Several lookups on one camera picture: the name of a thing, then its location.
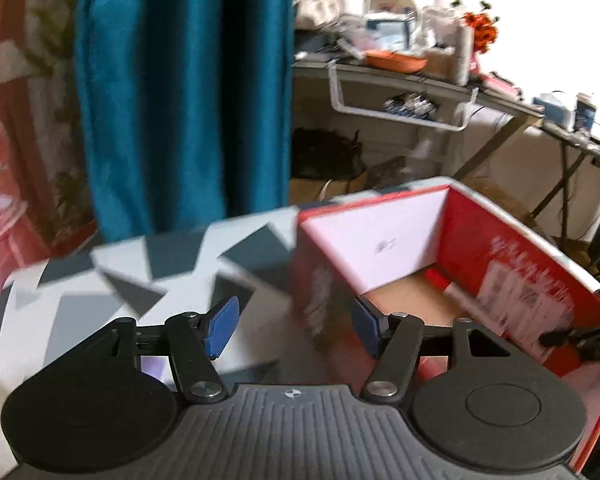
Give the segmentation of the red white marker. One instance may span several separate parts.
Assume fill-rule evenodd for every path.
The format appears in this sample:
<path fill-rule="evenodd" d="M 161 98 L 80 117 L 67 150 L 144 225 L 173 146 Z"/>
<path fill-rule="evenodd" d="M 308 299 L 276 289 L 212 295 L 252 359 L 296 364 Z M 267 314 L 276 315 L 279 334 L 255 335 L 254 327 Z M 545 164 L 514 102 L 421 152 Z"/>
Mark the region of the red white marker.
<path fill-rule="evenodd" d="M 478 300 L 470 296 L 464 288 L 451 280 L 446 274 L 441 272 L 435 266 L 430 266 L 425 270 L 426 280 L 436 289 L 442 291 L 442 294 L 454 300 L 462 310 L 473 320 L 486 326 L 491 332 L 502 336 L 505 333 L 504 328 L 501 328 L 498 322 L 495 322 L 490 315 L 486 313 Z"/>

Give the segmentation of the black bag under desk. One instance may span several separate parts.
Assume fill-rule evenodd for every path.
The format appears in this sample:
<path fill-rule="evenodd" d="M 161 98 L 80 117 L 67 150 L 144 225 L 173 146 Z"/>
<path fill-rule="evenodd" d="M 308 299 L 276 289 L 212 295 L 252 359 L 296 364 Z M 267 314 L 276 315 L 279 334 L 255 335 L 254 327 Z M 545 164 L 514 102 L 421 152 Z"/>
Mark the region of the black bag under desk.
<path fill-rule="evenodd" d="M 295 179 L 352 180 L 366 169 L 363 143 L 337 130 L 297 128 L 291 135 L 290 172 Z"/>

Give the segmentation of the purple rectangular case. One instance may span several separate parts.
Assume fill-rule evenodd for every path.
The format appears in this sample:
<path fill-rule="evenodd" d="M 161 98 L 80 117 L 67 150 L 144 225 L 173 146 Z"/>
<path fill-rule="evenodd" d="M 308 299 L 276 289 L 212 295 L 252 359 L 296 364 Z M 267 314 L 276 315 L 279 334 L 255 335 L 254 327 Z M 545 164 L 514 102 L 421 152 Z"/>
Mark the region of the purple rectangular case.
<path fill-rule="evenodd" d="M 166 356 L 141 356 L 140 370 L 146 375 L 160 380 L 165 385 L 173 382 L 170 362 Z"/>

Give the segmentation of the red cardboard box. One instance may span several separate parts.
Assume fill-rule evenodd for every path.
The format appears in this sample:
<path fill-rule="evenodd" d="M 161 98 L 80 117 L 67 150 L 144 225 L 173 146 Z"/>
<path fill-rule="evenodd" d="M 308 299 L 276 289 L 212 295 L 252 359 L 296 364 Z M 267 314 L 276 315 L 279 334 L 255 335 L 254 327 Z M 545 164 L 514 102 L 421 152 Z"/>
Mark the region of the red cardboard box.
<path fill-rule="evenodd" d="M 362 387 L 372 359 L 356 336 L 356 297 L 384 313 L 448 326 L 462 308 L 425 278 L 435 266 L 475 297 L 502 335 L 583 398 L 588 419 L 572 466 L 600 436 L 600 363 L 573 348 L 545 349 L 539 336 L 600 325 L 600 283 L 504 209 L 449 178 L 300 212 L 291 265 L 291 315 L 337 382 Z"/>

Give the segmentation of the teal blue curtain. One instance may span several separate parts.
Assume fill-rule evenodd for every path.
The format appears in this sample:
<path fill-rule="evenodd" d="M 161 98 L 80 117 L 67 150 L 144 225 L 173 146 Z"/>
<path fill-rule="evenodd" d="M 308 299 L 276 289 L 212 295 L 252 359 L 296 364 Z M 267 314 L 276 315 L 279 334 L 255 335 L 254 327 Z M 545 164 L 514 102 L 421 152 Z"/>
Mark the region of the teal blue curtain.
<path fill-rule="evenodd" d="M 284 206 L 292 0 L 79 0 L 76 88 L 107 240 Z"/>

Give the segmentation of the cluttered white desk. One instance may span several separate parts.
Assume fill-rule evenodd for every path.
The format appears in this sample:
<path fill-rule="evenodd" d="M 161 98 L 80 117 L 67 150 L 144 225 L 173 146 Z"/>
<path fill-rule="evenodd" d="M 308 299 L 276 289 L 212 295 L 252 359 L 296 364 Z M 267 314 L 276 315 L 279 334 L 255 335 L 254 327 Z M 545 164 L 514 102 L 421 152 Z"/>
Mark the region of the cluttered white desk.
<path fill-rule="evenodd" d="M 391 73 L 360 63 L 330 61 L 294 62 L 294 78 L 322 80 L 328 84 L 332 110 L 340 115 L 376 122 L 394 122 L 407 128 L 427 129 L 446 141 L 442 172 L 457 181 L 471 177 L 511 138 L 530 127 L 539 127 L 542 107 L 524 104 L 442 80 Z M 458 162 L 452 149 L 478 110 L 504 114 L 508 121 L 496 128 L 466 162 Z"/>

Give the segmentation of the orange bowl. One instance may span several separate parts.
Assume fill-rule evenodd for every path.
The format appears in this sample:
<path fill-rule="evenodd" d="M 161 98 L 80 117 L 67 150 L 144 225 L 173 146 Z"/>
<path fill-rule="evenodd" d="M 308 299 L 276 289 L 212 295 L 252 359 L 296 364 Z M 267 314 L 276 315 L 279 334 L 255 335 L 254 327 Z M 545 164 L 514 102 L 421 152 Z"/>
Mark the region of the orange bowl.
<path fill-rule="evenodd" d="M 426 58 L 377 49 L 366 51 L 364 60 L 370 67 L 399 74 L 414 74 L 427 65 Z"/>

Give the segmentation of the geometric patterned tablecloth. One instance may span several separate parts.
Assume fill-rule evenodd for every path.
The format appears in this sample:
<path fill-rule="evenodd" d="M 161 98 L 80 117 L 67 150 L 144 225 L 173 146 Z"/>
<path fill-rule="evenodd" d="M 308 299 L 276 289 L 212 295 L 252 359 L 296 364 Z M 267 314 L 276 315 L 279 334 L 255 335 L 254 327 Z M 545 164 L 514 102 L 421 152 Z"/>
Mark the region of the geometric patterned tablecloth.
<path fill-rule="evenodd" d="M 298 212 L 98 244 L 14 272 L 0 292 L 0 413 L 24 380 L 115 318 L 159 325 L 231 296 L 242 312 L 215 362 L 227 385 L 330 382 L 325 360 L 290 319 Z M 15 463 L 0 427 L 0 478 Z"/>

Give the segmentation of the white spray bottle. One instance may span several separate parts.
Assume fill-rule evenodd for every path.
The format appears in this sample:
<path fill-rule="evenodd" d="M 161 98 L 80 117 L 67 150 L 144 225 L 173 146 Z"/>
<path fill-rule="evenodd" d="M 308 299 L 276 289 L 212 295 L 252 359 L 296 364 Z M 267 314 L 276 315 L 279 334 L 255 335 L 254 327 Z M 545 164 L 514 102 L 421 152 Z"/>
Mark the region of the white spray bottle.
<path fill-rule="evenodd" d="M 474 29 L 460 22 L 455 29 L 454 84 L 465 87 L 468 84 L 471 58 L 474 53 Z"/>

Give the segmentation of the printed living room backdrop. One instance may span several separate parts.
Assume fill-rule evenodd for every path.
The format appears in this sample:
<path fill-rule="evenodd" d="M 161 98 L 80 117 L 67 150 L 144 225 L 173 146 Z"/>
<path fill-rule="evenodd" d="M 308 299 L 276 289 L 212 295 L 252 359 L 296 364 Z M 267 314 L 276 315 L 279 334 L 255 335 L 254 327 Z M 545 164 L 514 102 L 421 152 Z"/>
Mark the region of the printed living room backdrop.
<path fill-rule="evenodd" d="M 0 324 L 15 270 L 96 231 L 74 81 L 78 0 L 0 0 Z"/>

